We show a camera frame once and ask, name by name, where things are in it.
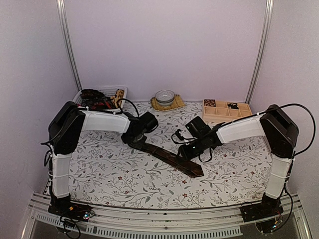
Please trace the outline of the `brown green patterned tie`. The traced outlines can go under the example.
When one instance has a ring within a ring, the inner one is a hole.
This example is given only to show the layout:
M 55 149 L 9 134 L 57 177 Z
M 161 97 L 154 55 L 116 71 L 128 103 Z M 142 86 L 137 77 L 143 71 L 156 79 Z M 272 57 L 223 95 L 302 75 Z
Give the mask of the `brown green patterned tie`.
M 142 144 L 130 143 L 128 144 L 128 146 L 152 155 L 153 157 L 163 161 L 166 164 L 169 164 L 170 166 L 176 168 L 177 170 L 191 178 L 204 176 L 203 170 L 199 164 L 196 164 L 195 162 L 192 162 L 190 160 L 186 160 L 181 156 L 178 156 L 177 154 L 174 154 L 153 144 L 149 144 L 146 142 Z

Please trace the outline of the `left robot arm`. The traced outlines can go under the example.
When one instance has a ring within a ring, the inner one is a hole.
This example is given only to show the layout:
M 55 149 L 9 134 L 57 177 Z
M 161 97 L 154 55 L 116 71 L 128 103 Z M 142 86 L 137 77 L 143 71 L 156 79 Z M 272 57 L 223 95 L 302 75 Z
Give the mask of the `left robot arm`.
M 125 144 L 140 142 L 158 126 L 156 117 L 146 112 L 132 115 L 117 111 L 91 110 L 68 101 L 49 124 L 49 138 L 44 145 L 49 151 L 50 207 L 63 216 L 74 212 L 69 190 L 70 161 L 82 134 L 90 131 L 117 133 Z

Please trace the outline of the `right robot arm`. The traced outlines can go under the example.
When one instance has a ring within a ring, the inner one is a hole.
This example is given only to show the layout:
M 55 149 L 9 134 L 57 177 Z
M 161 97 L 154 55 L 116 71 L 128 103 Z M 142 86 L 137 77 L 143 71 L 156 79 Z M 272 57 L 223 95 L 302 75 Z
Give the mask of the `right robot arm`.
M 199 157 L 205 150 L 214 150 L 237 140 L 260 137 L 268 148 L 272 161 L 269 178 L 262 200 L 256 204 L 244 203 L 241 206 L 245 222 L 272 217 L 283 212 L 280 197 L 286 190 L 292 164 L 298 155 L 295 148 L 299 128 L 284 112 L 283 106 L 270 105 L 265 111 L 230 122 L 221 122 L 213 127 L 196 117 L 186 124 L 193 137 L 183 143 L 179 154 L 186 160 Z

